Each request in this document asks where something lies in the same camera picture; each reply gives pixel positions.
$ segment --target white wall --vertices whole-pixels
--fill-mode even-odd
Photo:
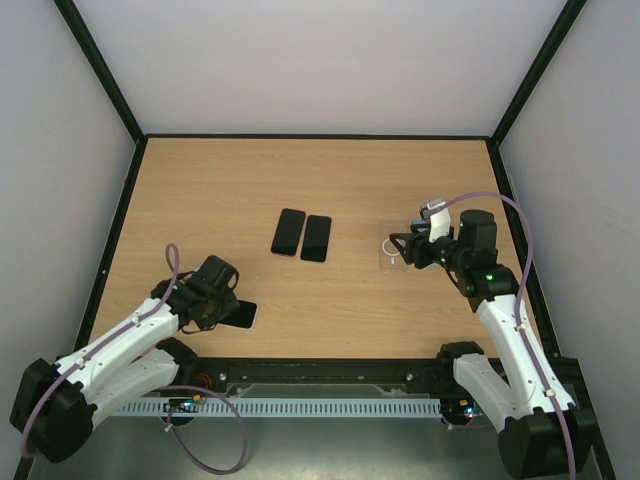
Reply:
[[[564,0],[77,0],[145,132],[490,135]]]
[[[638,18],[635,1],[587,2],[502,148],[621,480],[640,471]]]
[[[50,0],[0,2],[0,478],[24,368],[69,352],[133,142]]]

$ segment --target table top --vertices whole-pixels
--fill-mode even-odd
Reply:
[[[204,357],[433,358],[443,343],[496,350],[444,271],[381,270],[381,222],[408,223],[436,197],[497,191],[483,141],[150,139],[92,339],[128,316],[170,273],[210,254],[240,271],[238,298],[258,304],[251,330],[219,325],[177,337]],[[283,208],[333,219],[323,264],[273,255]],[[504,210],[491,198],[499,261],[520,272]]]

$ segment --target black smartphone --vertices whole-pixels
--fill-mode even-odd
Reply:
[[[309,215],[300,258],[309,262],[324,262],[329,248],[329,233],[331,233],[331,218]]]
[[[288,257],[296,255],[305,216],[306,214],[300,210],[291,210],[290,208],[282,210],[276,233],[273,236],[271,253]]]
[[[240,300],[240,307],[238,307],[233,313],[227,315],[224,319],[220,320],[219,323],[221,325],[228,325],[230,327],[244,328],[248,330],[253,328],[257,312],[258,305],[253,302]]]

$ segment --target workstation enclosure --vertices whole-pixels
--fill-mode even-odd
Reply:
[[[532,223],[527,293],[545,354],[598,418],[589,475],[633,478],[640,468],[633,428],[640,414],[631,406],[639,359],[631,299],[640,238],[632,210],[640,11],[626,3],[40,0],[0,7],[5,418],[26,365],[82,348],[95,334],[153,142],[482,142],[498,191]],[[427,191],[423,200],[432,193],[439,196]],[[508,207],[504,214],[522,267],[522,222]],[[224,372],[225,385],[258,372],[283,383],[366,375],[411,393],[438,389],[429,380],[433,357],[221,357],[207,361]],[[2,475],[29,478],[31,462],[18,465],[19,436],[8,423],[1,438]],[[49,478],[45,470],[31,473]]]

